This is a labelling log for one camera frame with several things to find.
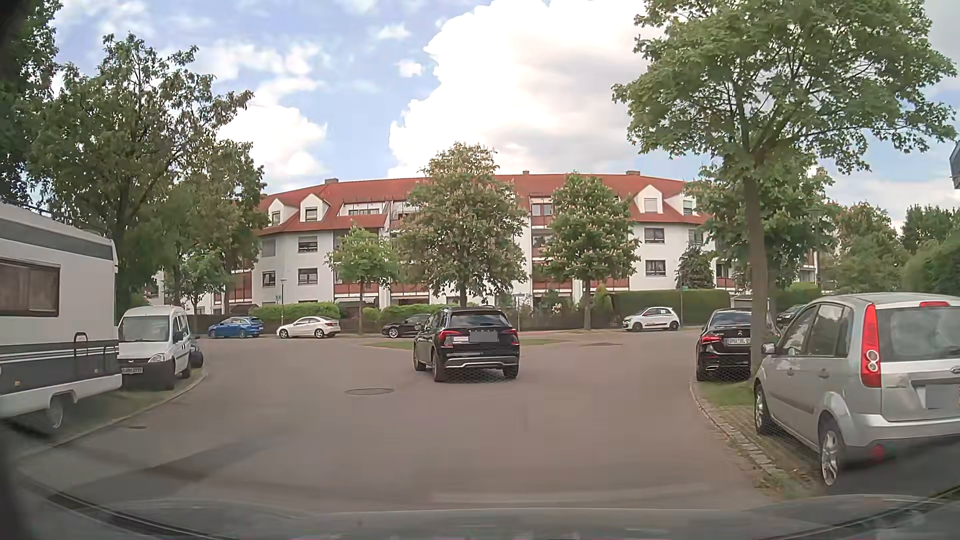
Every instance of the road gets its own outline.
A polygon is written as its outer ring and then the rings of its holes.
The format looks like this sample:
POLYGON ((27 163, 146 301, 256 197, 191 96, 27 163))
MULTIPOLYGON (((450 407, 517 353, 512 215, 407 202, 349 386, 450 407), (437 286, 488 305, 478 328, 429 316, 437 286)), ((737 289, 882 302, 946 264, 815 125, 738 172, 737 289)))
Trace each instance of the road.
POLYGON ((568 341, 524 348, 516 380, 491 372, 449 383, 415 372, 409 351, 365 339, 205 339, 209 375, 194 390, 19 468, 95 503, 767 503, 690 398, 696 335, 566 333, 568 341), (392 391, 345 393, 372 387, 392 391))

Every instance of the blue car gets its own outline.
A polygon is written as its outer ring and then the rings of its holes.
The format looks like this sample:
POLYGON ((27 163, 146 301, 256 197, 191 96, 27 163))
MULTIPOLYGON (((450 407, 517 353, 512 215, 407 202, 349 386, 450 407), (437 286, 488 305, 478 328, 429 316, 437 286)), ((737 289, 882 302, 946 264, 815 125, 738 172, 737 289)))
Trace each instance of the blue car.
POLYGON ((256 317, 230 317, 206 329, 209 337, 258 337, 263 321, 256 317))

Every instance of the car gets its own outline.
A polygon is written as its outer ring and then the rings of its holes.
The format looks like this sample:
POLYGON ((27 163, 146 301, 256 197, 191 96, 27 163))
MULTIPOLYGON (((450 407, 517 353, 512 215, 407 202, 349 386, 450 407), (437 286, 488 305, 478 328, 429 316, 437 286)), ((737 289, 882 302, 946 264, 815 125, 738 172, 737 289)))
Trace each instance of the car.
POLYGON ((208 337, 259 337, 263 321, 256 317, 229 317, 206 329, 208 337))
POLYGON ((177 377, 189 379, 191 368, 200 367, 196 365, 200 349, 182 307, 132 307, 120 319, 117 334, 117 359, 125 385, 143 380, 161 390, 173 390, 177 377))
POLYGON ((820 298, 763 352, 756 431, 779 427, 814 449, 826 486, 851 462, 960 434, 960 298, 820 298))
POLYGON ((276 329, 276 335, 284 339, 305 335, 312 335, 318 338, 333 337, 338 333, 340 333, 340 321, 321 315, 301 317, 288 325, 283 325, 276 329))
POLYGON ((495 307, 444 307, 418 328, 413 347, 414 369, 433 369, 435 382, 450 370, 490 368, 516 379, 520 370, 520 338, 507 315, 495 307))
POLYGON ((790 321, 793 320, 793 316, 797 314, 806 304, 796 304, 794 306, 788 307, 777 315, 777 326, 785 327, 790 321))
POLYGON ((677 330, 680 328, 680 317, 673 307, 647 307, 633 315, 623 318, 623 330, 677 330))
POLYGON ((396 339, 398 337, 410 337, 417 335, 417 325, 423 324, 423 321, 430 317, 430 313, 417 313, 411 315, 399 323, 387 323, 383 325, 380 333, 396 339))
MULTIPOLYGON (((697 380, 750 377, 750 316, 749 307, 721 307, 710 314, 697 339, 697 380)), ((767 331, 778 335, 769 313, 767 331)))

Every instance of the silver hatchback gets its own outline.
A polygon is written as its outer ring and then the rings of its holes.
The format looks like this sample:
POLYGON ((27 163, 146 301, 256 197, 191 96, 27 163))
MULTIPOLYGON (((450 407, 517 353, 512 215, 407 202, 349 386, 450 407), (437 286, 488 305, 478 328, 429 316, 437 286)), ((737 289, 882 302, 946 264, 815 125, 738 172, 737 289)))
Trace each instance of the silver hatchback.
POLYGON ((960 434, 960 298, 824 297, 763 353, 756 430, 779 426, 816 450, 826 485, 849 460, 960 434))

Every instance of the sky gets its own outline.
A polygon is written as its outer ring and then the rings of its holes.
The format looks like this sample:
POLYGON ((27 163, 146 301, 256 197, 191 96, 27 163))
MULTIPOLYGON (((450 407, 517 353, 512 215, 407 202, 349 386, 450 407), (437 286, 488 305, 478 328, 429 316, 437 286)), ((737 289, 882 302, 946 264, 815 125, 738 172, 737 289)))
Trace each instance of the sky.
MULTIPOLYGON (((418 176, 454 141, 497 151, 503 173, 622 173, 693 180, 706 161, 638 155, 611 85, 633 53, 638 0, 61 0, 60 61, 93 73, 102 35, 158 51, 200 48, 215 89, 255 97, 221 135, 252 142, 267 192, 325 178, 418 176)), ((960 1, 926 0, 933 46, 960 62, 960 1)), ((960 110, 960 80, 929 94, 960 110)), ((960 207, 952 144, 903 155, 875 142, 872 170, 834 172, 828 194, 901 222, 907 206, 960 207)))

